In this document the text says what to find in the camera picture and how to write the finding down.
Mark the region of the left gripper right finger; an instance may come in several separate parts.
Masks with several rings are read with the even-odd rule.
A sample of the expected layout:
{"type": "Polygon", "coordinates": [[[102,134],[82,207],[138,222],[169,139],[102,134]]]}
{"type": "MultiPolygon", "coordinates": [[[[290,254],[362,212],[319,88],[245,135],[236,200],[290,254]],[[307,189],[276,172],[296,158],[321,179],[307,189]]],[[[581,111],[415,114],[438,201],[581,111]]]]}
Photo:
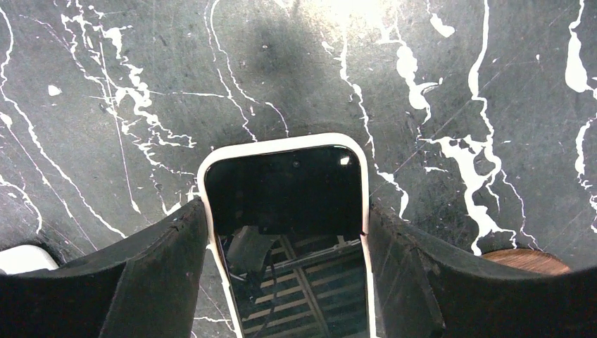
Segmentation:
{"type": "Polygon", "coordinates": [[[370,208],[388,337],[595,337],[596,269],[547,276],[463,251],[370,208]]]}

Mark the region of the white case phone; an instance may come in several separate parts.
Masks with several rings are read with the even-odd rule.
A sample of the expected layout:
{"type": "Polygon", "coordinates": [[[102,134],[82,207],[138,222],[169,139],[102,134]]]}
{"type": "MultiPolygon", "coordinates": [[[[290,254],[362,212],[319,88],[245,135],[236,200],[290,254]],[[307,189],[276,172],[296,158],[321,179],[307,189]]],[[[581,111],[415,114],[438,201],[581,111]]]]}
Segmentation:
{"type": "Polygon", "coordinates": [[[214,150],[197,173],[236,337],[375,337],[367,159],[337,132],[214,150]]]}

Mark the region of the round base black phone stand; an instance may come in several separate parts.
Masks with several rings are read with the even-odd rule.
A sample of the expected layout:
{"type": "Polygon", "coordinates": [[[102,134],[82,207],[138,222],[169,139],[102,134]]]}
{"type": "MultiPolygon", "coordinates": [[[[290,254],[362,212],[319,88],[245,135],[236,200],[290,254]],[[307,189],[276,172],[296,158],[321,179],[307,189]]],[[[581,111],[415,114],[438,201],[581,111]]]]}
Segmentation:
{"type": "Polygon", "coordinates": [[[501,265],[543,275],[563,275],[572,269],[559,258],[531,249],[502,249],[482,254],[482,258],[501,265]]]}

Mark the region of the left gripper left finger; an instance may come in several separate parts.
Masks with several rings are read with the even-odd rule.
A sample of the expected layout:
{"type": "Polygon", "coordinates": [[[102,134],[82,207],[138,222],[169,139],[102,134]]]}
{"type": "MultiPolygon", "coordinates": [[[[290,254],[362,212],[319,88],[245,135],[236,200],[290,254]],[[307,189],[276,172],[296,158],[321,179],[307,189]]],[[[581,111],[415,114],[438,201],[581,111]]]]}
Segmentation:
{"type": "Polygon", "coordinates": [[[200,199],[55,270],[1,276],[2,337],[189,337],[208,226],[200,199]]]}

